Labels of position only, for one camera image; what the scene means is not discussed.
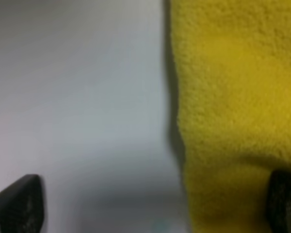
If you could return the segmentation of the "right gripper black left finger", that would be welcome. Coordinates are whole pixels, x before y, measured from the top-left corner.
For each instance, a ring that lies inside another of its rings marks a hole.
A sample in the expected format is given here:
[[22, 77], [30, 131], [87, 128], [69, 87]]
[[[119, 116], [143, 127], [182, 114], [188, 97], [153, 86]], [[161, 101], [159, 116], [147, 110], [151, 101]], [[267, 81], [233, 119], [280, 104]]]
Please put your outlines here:
[[41, 179], [28, 174], [0, 192], [0, 233], [39, 233], [45, 219]]

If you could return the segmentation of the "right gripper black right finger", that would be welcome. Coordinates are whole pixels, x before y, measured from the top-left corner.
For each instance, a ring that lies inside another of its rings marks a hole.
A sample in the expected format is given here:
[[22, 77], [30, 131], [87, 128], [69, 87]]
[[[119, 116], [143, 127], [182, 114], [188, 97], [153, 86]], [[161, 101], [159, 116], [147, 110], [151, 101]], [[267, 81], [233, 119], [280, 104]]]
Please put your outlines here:
[[276, 170], [271, 174], [266, 219], [273, 233], [291, 233], [291, 173]]

